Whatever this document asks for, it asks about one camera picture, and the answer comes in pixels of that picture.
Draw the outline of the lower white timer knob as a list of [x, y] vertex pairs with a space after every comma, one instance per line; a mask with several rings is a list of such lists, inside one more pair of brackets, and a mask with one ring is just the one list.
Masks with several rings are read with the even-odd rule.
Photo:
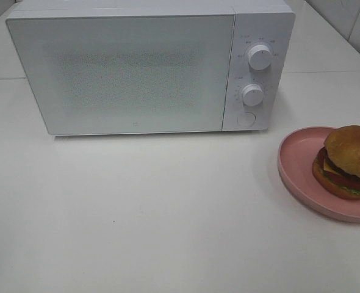
[[241, 91], [242, 101], [246, 106], [257, 106], [264, 99], [264, 91], [258, 84], [249, 84]]

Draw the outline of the toy hamburger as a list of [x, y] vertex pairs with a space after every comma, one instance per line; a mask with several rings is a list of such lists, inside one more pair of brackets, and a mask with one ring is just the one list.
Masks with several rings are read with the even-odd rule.
[[330, 132], [312, 163], [312, 174], [331, 194], [360, 200], [360, 126]]

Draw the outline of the pink round plate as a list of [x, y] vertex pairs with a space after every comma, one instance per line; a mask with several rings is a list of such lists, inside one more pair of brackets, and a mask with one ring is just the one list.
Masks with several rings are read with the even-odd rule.
[[308, 127], [287, 135], [278, 150], [279, 175], [287, 190], [305, 206], [335, 220], [360, 223], [360, 200], [346, 200], [331, 194], [312, 174], [313, 160], [333, 130]]

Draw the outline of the upper white power knob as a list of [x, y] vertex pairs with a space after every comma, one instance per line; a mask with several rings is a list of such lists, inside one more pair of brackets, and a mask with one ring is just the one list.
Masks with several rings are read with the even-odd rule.
[[266, 44], [260, 43], [252, 46], [248, 52], [248, 64], [254, 70], [264, 70], [272, 62], [272, 51]]

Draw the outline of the white microwave oven body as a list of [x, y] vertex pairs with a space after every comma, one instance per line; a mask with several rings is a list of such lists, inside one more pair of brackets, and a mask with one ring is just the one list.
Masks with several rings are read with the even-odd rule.
[[[23, 1], [5, 23], [9, 19], [215, 15], [234, 18], [223, 123], [219, 131], [193, 132], [267, 129], [295, 22], [294, 12], [284, 1]], [[264, 70], [254, 70], [248, 64], [247, 52], [260, 43], [270, 47], [272, 62]], [[249, 84], [258, 84], [264, 91], [264, 99], [257, 106], [246, 106], [242, 101], [241, 91]], [[237, 117], [244, 112], [256, 116], [248, 129], [237, 124]]]

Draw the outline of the round white door button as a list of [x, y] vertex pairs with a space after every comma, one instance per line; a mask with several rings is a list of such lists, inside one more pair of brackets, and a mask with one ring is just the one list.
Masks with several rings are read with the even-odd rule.
[[250, 128], [254, 125], [255, 121], [256, 116], [251, 112], [240, 113], [237, 117], [237, 124], [243, 129]]

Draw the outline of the white microwave door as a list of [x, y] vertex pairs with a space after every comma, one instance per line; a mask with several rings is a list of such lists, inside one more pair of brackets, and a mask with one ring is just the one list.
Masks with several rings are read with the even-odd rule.
[[9, 19], [55, 136], [219, 131], [234, 18]]

